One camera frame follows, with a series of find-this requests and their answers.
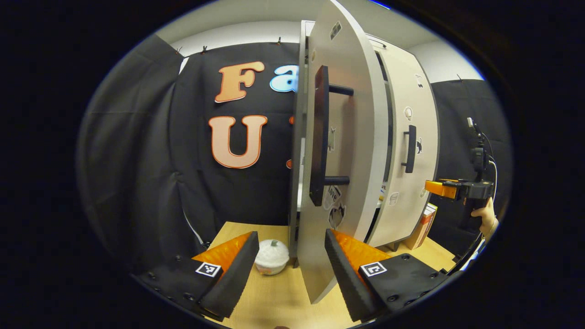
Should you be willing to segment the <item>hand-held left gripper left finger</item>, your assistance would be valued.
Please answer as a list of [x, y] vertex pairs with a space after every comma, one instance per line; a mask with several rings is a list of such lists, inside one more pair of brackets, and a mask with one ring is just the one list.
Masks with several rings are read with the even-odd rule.
[[250, 231], [193, 256], [173, 258], [137, 276], [139, 284], [192, 316], [229, 318], [259, 252]]

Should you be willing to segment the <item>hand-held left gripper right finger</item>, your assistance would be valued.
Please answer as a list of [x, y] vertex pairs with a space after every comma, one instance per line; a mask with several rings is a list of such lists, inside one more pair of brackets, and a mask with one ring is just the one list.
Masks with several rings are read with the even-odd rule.
[[324, 248], [353, 321], [392, 317], [429, 297], [447, 279], [415, 256], [395, 256], [327, 229]]

